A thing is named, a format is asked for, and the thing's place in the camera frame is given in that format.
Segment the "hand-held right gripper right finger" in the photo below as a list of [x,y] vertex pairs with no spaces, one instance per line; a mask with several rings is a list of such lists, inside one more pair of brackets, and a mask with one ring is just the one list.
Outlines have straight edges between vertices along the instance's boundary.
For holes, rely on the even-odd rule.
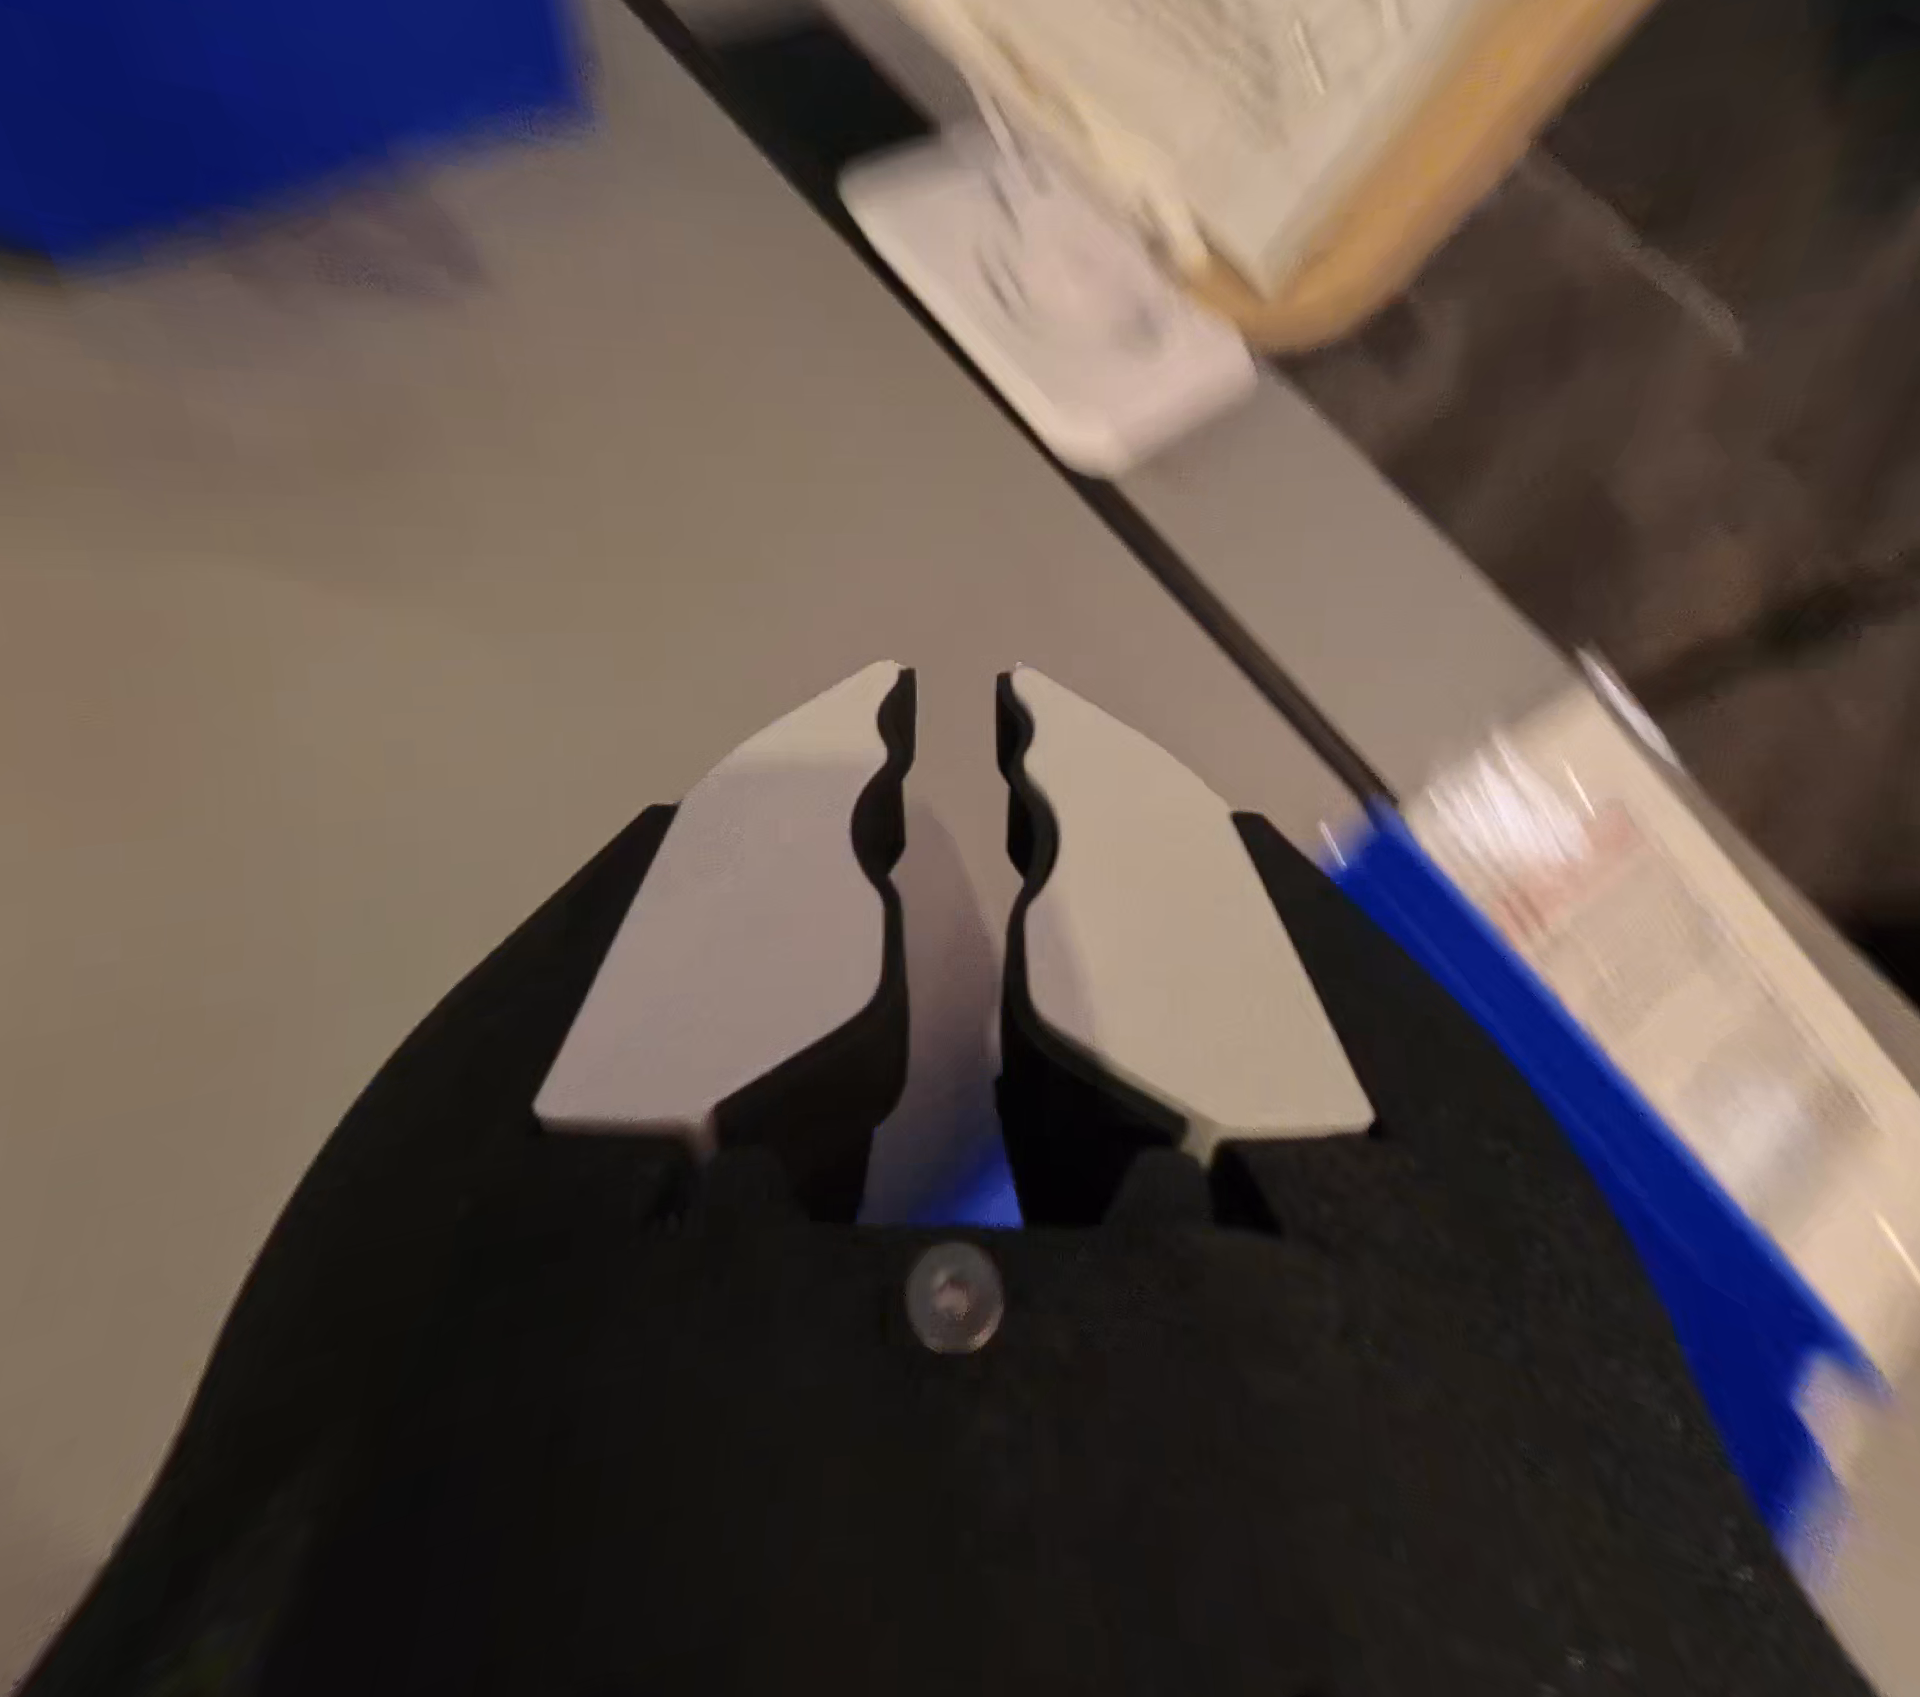
[[1351,1137],[1375,1109],[1212,787],[1044,672],[1003,676],[1031,813],[1020,913],[1042,1032],[1168,1112],[1187,1154]]

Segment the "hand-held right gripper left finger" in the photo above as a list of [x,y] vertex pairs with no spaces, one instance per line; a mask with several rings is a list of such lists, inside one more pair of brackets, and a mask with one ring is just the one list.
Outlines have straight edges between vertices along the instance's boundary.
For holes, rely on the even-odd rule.
[[878,660],[686,793],[540,1085],[541,1127],[831,1151],[892,1112],[916,715],[913,670]]

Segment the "printed paper sheet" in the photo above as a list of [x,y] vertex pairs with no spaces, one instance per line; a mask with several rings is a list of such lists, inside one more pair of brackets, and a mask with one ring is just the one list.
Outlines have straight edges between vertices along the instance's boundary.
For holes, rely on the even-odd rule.
[[1916,1086],[1650,730],[1574,683],[1436,772],[1407,829],[1866,1336],[1881,1291],[1916,1292]]

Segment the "white document stand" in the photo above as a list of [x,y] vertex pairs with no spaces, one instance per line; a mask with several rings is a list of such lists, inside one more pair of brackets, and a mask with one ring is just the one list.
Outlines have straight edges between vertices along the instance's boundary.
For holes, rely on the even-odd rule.
[[1245,404],[1259,368],[1130,227],[980,131],[851,162],[854,229],[1042,446],[1104,482]]

